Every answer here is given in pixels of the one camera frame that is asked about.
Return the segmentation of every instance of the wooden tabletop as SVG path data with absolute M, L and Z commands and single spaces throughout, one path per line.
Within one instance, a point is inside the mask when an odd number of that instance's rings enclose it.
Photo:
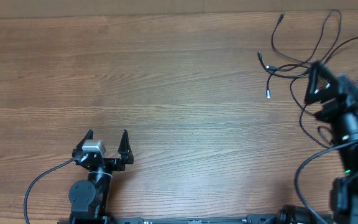
M 327 11 L 286 12 L 275 42 L 306 59 Z M 343 11 L 339 42 L 358 36 L 358 11 Z M 108 210 L 116 217 L 234 217 L 301 205 L 300 163 L 321 148 L 300 129 L 290 80 L 269 65 L 280 12 L 0 20 L 0 223 L 24 223 L 23 199 L 42 172 L 67 161 L 89 129 L 115 156 L 127 129 L 134 165 L 113 173 Z M 329 20 L 315 58 L 337 32 Z M 358 41 L 329 63 L 358 78 Z M 294 84 L 302 100 L 306 81 Z M 305 128 L 317 135 L 316 122 Z M 301 189 L 329 212 L 336 153 L 305 169 Z M 87 171 L 74 164 L 38 181 L 30 222 L 66 220 L 68 190 Z

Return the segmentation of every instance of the wooden table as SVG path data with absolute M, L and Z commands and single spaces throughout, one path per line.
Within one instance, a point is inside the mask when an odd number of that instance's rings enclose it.
M 286 13 L 277 47 L 306 59 L 327 13 Z M 0 223 L 24 223 L 29 184 L 68 160 L 89 129 L 108 156 L 129 132 L 135 164 L 114 173 L 109 210 L 117 217 L 233 217 L 300 205 L 295 170 L 321 148 L 298 125 L 290 80 L 273 78 L 272 99 L 265 96 L 257 51 L 266 64 L 288 62 L 270 48 L 279 15 L 0 20 Z M 333 16 L 316 58 L 336 32 Z M 358 11 L 344 11 L 339 41 L 357 35 Z M 329 66 L 358 78 L 358 41 Z M 306 81 L 294 85 L 299 99 Z M 313 135 L 315 124 L 305 118 Z M 329 212 L 331 182 L 342 172 L 336 153 L 304 171 L 301 189 L 317 210 Z M 30 222 L 66 220 L 68 190 L 86 176 L 70 164 L 41 179 Z

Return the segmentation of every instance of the wood grain surface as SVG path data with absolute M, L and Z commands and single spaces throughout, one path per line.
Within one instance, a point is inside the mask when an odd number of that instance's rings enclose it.
M 306 59 L 327 13 L 286 13 L 277 47 Z M 233 217 L 300 205 L 294 173 L 321 148 L 298 125 L 290 80 L 272 78 L 272 99 L 265 96 L 257 51 L 266 64 L 287 62 L 270 48 L 279 15 L 0 20 L 0 223 L 24 223 L 29 184 L 68 160 L 89 129 L 108 156 L 129 132 L 135 164 L 113 174 L 108 210 L 116 217 Z M 337 23 L 327 23 L 316 58 Z M 358 11 L 344 11 L 342 26 L 340 42 L 357 36 Z M 357 79 L 358 41 L 329 66 Z M 306 81 L 294 84 L 299 99 Z M 305 117 L 313 135 L 316 125 Z M 302 173 L 317 210 L 329 212 L 331 182 L 342 172 L 332 153 Z M 29 197 L 30 222 L 66 220 L 68 190 L 86 176 L 70 164 L 41 179 Z

